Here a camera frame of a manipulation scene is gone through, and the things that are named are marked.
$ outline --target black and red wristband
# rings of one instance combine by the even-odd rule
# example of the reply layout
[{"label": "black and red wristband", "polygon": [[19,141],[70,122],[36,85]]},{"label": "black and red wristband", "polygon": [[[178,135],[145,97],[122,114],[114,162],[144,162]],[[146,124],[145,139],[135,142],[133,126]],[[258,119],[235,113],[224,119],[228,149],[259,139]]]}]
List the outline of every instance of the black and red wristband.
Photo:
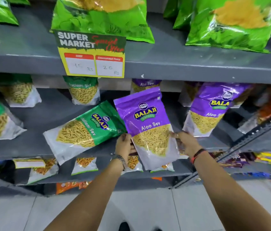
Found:
[{"label": "black and red wristband", "polygon": [[203,151],[206,151],[206,149],[201,148],[201,149],[199,149],[199,150],[194,154],[194,156],[191,158],[191,163],[192,163],[192,164],[194,164],[195,159],[196,159],[196,158],[199,156],[199,154],[201,154]]}]

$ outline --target person's right hand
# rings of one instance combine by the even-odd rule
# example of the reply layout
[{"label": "person's right hand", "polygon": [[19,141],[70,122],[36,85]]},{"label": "person's right hand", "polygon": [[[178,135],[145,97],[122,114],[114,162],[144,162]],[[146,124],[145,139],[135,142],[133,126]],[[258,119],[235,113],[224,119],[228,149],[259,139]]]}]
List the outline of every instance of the person's right hand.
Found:
[{"label": "person's right hand", "polygon": [[203,148],[201,145],[199,145],[195,137],[186,132],[179,133],[171,132],[171,136],[173,138],[179,139],[184,144],[185,154],[188,155],[189,157],[193,157],[198,150]]}]

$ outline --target price tag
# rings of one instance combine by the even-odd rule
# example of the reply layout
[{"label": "price tag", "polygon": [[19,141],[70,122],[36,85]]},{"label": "price tag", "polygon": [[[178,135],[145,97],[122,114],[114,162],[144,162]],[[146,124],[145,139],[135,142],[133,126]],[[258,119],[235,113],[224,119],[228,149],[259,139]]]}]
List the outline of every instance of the price tag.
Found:
[{"label": "price tag", "polygon": [[124,78],[125,37],[56,30],[54,34],[67,75]]}]

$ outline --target tiled floor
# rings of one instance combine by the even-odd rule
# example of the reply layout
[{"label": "tiled floor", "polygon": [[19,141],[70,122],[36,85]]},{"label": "tiled floor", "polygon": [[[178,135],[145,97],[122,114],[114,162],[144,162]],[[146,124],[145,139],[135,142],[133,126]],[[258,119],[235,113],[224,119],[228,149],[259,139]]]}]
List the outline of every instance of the tiled floor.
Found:
[{"label": "tiled floor", "polygon": [[[239,182],[271,213],[271,181]],[[0,231],[42,231],[76,195],[0,198]],[[99,231],[117,231],[127,221],[132,231],[224,230],[202,185],[176,190],[114,192]]]}]

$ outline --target person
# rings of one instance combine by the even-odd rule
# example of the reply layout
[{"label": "person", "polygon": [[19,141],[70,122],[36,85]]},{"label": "person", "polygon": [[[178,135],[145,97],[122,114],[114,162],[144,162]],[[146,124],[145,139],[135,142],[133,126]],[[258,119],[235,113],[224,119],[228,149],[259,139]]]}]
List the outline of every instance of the person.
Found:
[{"label": "person", "polygon": [[[184,144],[185,154],[191,158],[203,148],[190,134],[171,135]],[[131,151],[134,151],[131,136],[122,134],[117,140],[115,153],[127,162]],[[226,231],[271,231],[271,215],[207,151],[198,155],[194,166]],[[111,160],[107,168],[44,231],[96,231],[123,169],[121,160]]]}]

